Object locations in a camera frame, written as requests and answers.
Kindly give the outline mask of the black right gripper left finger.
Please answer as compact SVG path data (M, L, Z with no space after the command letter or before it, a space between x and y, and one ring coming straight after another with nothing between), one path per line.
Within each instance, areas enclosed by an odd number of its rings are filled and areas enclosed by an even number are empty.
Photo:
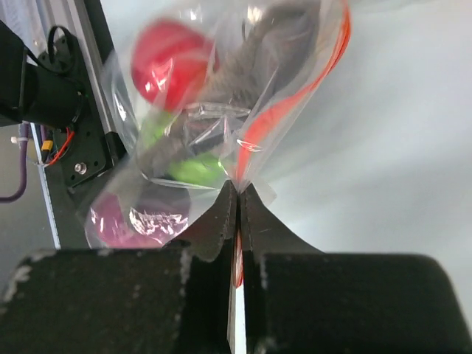
M162 249L41 250L1 298L3 353L229 353L236 191Z

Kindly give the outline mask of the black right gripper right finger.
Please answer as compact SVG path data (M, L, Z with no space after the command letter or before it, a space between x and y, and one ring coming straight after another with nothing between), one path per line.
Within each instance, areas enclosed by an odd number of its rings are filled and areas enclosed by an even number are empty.
M249 353L469 353L451 281L420 254L324 253L240 196Z

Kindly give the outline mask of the red fake apple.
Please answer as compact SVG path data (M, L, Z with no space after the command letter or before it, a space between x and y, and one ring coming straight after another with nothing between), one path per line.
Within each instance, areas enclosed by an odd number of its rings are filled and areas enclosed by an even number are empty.
M193 102L208 69L219 66L215 42L180 21L160 18L139 34L131 78L150 104L176 112Z

